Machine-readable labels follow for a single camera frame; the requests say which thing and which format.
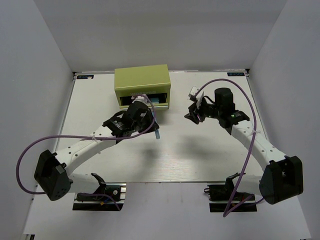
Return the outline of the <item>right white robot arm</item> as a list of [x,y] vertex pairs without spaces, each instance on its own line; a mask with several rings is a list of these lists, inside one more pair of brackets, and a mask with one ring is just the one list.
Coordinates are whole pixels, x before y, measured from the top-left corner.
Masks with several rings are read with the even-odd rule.
[[243,193],[255,194],[274,205],[303,193],[302,161],[297,156],[287,156],[256,131],[250,118],[236,109],[229,88],[216,89],[214,101],[206,100],[204,93],[195,86],[188,96],[192,105],[184,117],[195,124],[206,118],[216,119],[223,129],[251,151],[263,171],[261,176],[244,174],[240,177],[238,173],[229,176],[225,183],[229,198],[236,200]]

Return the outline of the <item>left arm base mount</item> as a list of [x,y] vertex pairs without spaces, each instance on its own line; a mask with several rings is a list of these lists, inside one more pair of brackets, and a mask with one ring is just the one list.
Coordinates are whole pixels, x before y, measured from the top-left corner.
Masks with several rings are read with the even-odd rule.
[[101,183],[94,193],[77,193],[73,211],[119,212],[125,203],[126,183]]

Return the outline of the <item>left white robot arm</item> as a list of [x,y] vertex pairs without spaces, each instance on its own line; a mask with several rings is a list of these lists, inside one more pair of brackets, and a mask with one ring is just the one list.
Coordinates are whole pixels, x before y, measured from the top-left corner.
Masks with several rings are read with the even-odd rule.
[[51,201],[57,201],[67,193],[99,200],[107,190],[103,178],[96,173],[81,175],[74,171],[103,150],[158,129],[150,105],[134,101],[127,110],[115,113],[91,135],[79,137],[75,144],[54,153],[42,152],[34,178]]

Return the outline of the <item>blue capped highlighter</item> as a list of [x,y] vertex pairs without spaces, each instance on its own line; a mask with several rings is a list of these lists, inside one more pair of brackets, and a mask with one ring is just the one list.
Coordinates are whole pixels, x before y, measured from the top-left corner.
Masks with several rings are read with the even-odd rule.
[[160,103],[160,99],[155,97],[155,98],[151,98],[150,101],[153,103],[153,104],[159,104]]

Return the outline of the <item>green metal drawer chest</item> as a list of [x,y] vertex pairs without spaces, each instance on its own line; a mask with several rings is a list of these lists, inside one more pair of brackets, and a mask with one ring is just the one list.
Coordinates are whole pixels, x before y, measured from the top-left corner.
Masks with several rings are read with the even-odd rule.
[[116,68],[114,91],[117,98],[131,93],[167,93],[170,101],[171,79],[166,64]]

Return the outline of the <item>blue highlighter pen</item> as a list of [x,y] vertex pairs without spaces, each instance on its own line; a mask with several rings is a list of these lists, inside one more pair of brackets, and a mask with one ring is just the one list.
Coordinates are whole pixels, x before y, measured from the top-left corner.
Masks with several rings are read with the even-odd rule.
[[155,133],[156,139],[159,140],[159,139],[161,138],[159,129],[156,129],[156,130],[154,131],[154,133]]

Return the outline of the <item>drawer of chest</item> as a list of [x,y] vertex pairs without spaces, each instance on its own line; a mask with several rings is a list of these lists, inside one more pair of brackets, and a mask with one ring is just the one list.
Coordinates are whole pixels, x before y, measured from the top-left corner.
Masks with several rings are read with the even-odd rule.
[[134,92],[128,96],[120,96],[118,104],[120,110],[127,110],[129,105],[133,102],[132,96],[146,95],[149,100],[151,98],[159,98],[159,104],[152,103],[155,109],[167,110],[169,108],[170,97],[167,93],[156,93],[155,91]]

